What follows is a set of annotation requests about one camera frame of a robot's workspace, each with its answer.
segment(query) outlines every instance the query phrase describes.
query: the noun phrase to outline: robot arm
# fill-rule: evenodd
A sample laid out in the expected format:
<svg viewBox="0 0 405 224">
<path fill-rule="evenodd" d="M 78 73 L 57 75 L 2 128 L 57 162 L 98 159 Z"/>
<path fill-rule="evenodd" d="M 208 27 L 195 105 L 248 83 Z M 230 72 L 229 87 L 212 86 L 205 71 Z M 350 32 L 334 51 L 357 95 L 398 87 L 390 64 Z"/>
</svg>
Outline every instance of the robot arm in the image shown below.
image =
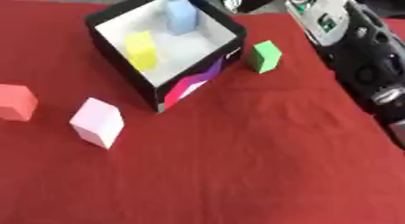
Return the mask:
<svg viewBox="0 0 405 224">
<path fill-rule="evenodd" d="M 405 149 L 405 44 L 354 0 L 287 0 L 325 65 L 352 99 Z"/>
</svg>

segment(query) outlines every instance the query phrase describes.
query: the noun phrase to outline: black box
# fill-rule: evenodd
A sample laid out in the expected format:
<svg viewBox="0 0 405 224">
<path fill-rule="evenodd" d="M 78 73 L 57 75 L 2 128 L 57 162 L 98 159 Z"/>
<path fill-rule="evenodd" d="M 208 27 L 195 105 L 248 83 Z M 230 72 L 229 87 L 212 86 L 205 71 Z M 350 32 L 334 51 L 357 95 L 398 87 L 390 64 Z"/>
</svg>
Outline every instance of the black box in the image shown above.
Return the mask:
<svg viewBox="0 0 405 224">
<path fill-rule="evenodd" d="M 204 0 L 188 0 L 198 10 L 195 32 L 172 36 L 164 7 L 171 0 L 126 0 L 87 16 L 94 44 L 157 111 L 181 98 L 240 59 L 246 29 Z M 156 70 L 140 72 L 129 63 L 125 35 L 148 30 L 160 51 Z"/>
</svg>

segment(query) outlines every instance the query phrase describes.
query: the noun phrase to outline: green cube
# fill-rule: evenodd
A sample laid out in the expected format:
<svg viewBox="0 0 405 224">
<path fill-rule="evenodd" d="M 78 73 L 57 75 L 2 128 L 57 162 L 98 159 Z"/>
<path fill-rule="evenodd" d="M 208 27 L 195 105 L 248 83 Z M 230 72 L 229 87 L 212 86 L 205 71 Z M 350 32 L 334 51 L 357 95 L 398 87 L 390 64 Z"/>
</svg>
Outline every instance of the green cube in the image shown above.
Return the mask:
<svg viewBox="0 0 405 224">
<path fill-rule="evenodd" d="M 281 59 L 281 51 L 271 41 L 265 41 L 254 45 L 249 56 L 249 62 L 253 69 L 261 74 L 274 70 Z"/>
</svg>

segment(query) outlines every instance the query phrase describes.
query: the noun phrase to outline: light pink cube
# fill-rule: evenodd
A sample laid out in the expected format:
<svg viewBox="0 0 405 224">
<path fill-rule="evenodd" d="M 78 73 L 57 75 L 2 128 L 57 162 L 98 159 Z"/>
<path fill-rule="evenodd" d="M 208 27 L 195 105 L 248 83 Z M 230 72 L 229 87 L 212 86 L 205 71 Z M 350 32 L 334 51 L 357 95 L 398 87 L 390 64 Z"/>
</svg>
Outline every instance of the light pink cube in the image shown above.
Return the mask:
<svg viewBox="0 0 405 224">
<path fill-rule="evenodd" d="M 118 108 L 95 98 L 89 98 L 70 123 L 82 139 L 107 149 L 124 127 Z"/>
</svg>

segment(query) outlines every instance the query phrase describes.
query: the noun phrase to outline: foam cube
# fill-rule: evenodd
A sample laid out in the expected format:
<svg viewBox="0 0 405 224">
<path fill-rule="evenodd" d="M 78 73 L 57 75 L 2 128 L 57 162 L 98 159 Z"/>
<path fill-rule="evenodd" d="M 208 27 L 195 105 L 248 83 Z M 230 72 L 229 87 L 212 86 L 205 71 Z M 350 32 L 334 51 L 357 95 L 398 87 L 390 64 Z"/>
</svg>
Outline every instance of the foam cube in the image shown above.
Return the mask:
<svg viewBox="0 0 405 224">
<path fill-rule="evenodd" d="M 6 120 L 29 121 L 38 99 L 22 85 L 0 84 L 0 117 Z"/>
<path fill-rule="evenodd" d="M 167 26 L 174 35 L 181 35 L 197 27 L 197 9 L 188 0 L 175 0 L 165 6 Z"/>
<path fill-rule="evenodd" d="M 131 33 L 125 38 L 129 62 L 140 71 L 156 66 L 155 45 L 148 31 Z"/>
<path fill-rule="evenodd" d="M 82 139 L 107 149 L 124 127 L 118 108 L 95 98 L 89 98 L 70 123 Z"/>
<path fill-rule="evenodd" d="M 274 70 L 281 59 L 281 51 L 272 41 L 256 44 L 250 52 L 249 62 L 257 73 Z"/>
</svg>

